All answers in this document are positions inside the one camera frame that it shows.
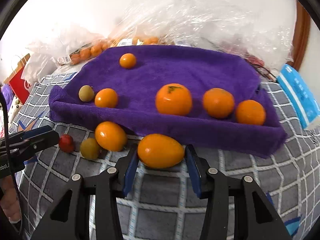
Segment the person's left hand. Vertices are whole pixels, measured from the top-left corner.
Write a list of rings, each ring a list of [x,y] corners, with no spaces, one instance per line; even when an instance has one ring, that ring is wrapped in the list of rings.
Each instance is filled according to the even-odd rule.
[[[21,220],[20,204],[17,198],[17,192],[11,176],[1,179],[1,190],[3,197],[1,198],[1,208],[11,222],[15,224]]]

